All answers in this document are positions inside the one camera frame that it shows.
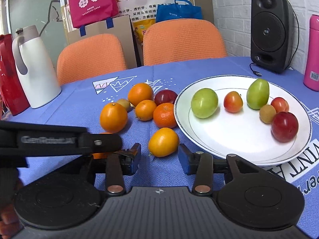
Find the person's hand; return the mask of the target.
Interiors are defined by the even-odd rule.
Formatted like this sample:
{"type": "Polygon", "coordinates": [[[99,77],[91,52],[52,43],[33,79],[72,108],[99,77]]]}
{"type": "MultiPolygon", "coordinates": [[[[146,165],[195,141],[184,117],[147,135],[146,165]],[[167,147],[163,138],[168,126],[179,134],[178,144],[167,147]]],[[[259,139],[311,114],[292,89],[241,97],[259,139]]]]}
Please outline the person's hand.
{"type": "Polygon", "coordinates": [[[10,203],[1,209],[1,238],[9,239],[15,236],[22,228],[19,218],[14,210],[13,196],[10,203]]]}

